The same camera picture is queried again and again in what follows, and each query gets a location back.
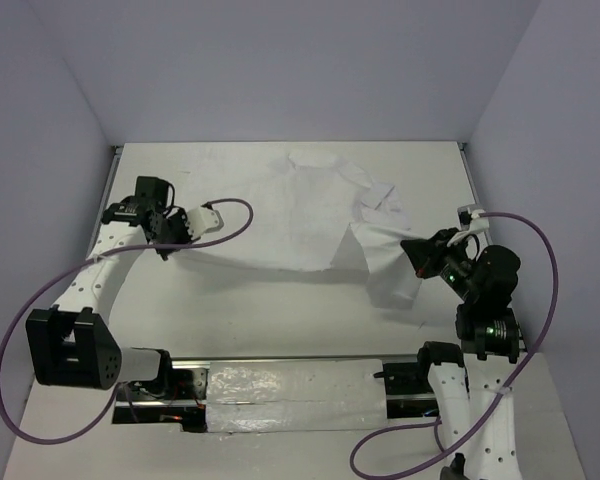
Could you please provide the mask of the white long sleeve shirt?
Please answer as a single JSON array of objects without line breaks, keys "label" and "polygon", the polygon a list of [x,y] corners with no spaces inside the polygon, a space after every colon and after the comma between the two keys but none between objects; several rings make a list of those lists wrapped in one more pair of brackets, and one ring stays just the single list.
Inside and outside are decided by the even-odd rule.
[{"label": "white long sleeve shirt", "polygon": [[401,243],[415,235],[394,185],[324,151],[207,149],[191,168],[186,199],[243,199],[254,219],[222,245],[176,254],[181,268],[243,281],[362,283],[376,308],[413,306],[421,281]]}]

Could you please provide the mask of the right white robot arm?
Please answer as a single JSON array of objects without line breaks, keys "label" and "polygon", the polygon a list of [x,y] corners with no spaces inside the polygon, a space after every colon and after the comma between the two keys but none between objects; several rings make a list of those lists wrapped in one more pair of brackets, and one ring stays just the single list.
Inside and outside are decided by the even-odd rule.
[{"label": "right white robot arm", "polygon": [[520,355],[520,332],[510,307],[521,262],[491,245],[467,255],[469,240],[457,229],[401,247],[420,279],[441,278],[460,298],[458,344],[428,341],[418,352],[415,380],[433,391],[442,439],[451,450],[443,479],[519,479],[513,390],[507,385]]}]

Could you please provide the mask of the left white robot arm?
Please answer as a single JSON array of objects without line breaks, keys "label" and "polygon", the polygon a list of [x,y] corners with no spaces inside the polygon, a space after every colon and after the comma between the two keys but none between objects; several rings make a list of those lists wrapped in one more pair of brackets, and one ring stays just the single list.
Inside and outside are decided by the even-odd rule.
[{"label": "left white robot arm", "polygon": [[152,243],[184,243],[175,214],[175,188],[163,179],[140,176],[135,191],[102,213],[94,247],[70,286],[48,309],[34,309],[25,329],[35,377],[47,386],[107,390],[139,381],[153,398],[175,388],[164,350],[121,346],[109,317],[141,249]]}]

